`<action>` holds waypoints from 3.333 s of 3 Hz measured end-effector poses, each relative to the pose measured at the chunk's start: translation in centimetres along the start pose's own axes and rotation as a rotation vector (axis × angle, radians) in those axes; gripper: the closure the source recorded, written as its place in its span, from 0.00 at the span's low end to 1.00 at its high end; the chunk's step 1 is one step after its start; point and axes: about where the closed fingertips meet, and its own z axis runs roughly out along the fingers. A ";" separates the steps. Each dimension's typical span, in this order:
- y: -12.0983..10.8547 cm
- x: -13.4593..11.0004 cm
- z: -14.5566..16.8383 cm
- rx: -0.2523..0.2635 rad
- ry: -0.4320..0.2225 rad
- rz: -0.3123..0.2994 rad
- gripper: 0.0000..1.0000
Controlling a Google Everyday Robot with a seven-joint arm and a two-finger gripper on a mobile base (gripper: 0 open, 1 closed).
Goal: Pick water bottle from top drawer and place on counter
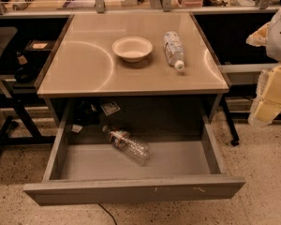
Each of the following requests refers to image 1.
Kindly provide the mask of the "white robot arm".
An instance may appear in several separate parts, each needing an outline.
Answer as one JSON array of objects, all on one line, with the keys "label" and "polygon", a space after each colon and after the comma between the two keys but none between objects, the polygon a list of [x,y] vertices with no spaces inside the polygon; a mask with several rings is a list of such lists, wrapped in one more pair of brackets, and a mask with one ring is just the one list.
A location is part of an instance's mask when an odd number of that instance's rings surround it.
[{"label": "white robot arm", "polygon": [[272,69],[265,68],[259,75],[256,98],[254,99],[248,123],[251,126],[270,125],[281,113],[281,8],[272,19],[251,34],[246,43],[266,48],[266,54],[278,62]]}]

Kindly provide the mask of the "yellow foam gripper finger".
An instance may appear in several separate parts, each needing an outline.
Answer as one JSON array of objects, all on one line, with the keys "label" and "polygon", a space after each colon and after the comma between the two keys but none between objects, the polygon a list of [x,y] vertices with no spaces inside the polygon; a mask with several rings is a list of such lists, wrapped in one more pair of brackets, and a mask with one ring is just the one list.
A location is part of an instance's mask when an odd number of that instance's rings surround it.
[{"label": "yellow foam gripper finger", "polygon": [[261,71],[256,95],[251,105],[248,123],[270,125],[281,113],[281,63],[277,67]]},{"label": "yellow foam gripper finger", "polygon": [[246,39],[246,43],[254,47],[266,46],[269,25],[270,24],[267,22],[253,34],[249,35]]}]

